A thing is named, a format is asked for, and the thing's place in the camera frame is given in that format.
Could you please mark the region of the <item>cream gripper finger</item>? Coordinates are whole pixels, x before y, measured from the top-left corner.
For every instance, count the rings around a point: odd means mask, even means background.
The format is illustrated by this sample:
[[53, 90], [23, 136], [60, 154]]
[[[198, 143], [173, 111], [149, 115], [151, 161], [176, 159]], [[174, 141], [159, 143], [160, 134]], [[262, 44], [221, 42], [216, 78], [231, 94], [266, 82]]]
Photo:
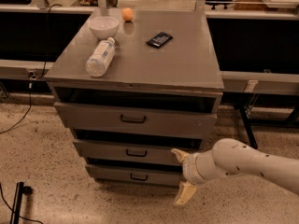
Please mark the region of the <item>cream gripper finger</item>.
[[171, 152], [177, 157], [177, 159], [180, 163], [183, 163], [185, 161], [185, 159], [189, 156], [188, 152], [185, 152], [185, 151], [177, 149], [177, 148], [172, 148]]
[[190, 182], [181, 182], [179, 184], [178, 195], [174, 200], [175, 205], [186, 204], [197, 191], [197, 187]]

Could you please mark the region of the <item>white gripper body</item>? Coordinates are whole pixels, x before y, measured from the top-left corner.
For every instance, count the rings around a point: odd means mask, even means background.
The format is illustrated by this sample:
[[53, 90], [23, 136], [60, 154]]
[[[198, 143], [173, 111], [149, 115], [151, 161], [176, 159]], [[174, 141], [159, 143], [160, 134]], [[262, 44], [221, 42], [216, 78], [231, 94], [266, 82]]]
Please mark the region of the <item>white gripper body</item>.
[[183, 161], [183, 175], [193, 185], [202, 185], [217, 177], [212, 151], [189, 154]]

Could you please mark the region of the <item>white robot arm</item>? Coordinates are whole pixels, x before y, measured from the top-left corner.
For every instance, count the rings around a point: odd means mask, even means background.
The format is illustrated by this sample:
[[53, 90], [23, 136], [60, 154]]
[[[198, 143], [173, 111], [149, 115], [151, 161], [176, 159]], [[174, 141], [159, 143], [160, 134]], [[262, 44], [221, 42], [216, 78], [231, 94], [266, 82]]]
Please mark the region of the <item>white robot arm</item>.
[[299, 160], [263, 153], [240, 141], [223, 138], [205, 152], [188, 153], [172, 148], [182, 164], [175, 205], [186, 204], [200, 185], [235, 175], [255, 175], [299, 194]]

